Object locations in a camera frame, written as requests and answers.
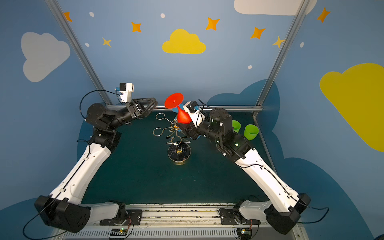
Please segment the green wine glass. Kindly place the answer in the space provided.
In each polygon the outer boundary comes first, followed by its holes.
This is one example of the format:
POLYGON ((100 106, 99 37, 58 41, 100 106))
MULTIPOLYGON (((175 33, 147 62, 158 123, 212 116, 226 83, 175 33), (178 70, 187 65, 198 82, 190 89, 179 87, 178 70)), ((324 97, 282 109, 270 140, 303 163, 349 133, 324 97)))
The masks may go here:
POLYGON ((256 125, 246 125, 244 129, 244 137, 251 141, 256 138, 256 136, 259 134, 260 130, 256 125))
POLYGON ((238 133, 242 127, 241 123, 236 121, 236 120, 232 120, 232 126, 234 129, 234 132, 236 132, 236 133, 238 133))

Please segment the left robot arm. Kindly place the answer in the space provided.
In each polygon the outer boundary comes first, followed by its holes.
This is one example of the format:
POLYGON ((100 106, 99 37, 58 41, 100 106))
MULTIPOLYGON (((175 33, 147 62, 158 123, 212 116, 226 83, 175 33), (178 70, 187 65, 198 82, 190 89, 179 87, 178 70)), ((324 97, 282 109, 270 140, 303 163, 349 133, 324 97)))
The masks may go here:
POLYGON ((35 201, 35 208, 45 225, 77 233, 87 224, 106 221, 115 225, 128 223, 126 205, 116 201, 83 206, 89 183, 117 148, 121 133, 117 128, 147 117, 157 106, 155 98, 133 99, 116 111, 96 103, 87 111, 86 122, 94 127, 87 149, 65 179, 50 193, 35 201))

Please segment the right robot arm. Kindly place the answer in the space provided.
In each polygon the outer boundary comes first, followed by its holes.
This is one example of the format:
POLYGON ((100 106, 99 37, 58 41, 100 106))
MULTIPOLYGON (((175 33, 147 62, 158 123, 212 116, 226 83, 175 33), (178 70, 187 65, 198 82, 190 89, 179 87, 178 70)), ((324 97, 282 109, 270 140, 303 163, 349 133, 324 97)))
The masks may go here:
POLYGON ((233 118, 227 110, 214 108, 206 117, 195 104, 192 102, 190 107, 179 109, 179 128, 193 140, 199 136, 209 139, 224 157, 245 171, 268 197, 266 202, 240 201, 233 208, 236 221, 241 224, 250 220, 265 221, 278 233, 288 234, 299 222, 301 213, 308 208, 310 197, 299 194, 285 184, 250 141, 234 131, 233 118))

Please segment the red plastic wine glass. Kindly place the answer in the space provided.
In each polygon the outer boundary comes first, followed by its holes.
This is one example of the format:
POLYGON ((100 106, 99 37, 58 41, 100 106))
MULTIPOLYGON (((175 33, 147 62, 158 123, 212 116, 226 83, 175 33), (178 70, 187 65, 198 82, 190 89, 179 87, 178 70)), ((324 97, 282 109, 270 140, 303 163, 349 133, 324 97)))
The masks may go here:
POLYGON ((184 96, 181 93, 174 93, 165 100, 165 107, 167 109, 177 108, 177 122, 180 124, 189 124, 192 122, 191 117, 184 109, 180 107, 184 100, 184 96))

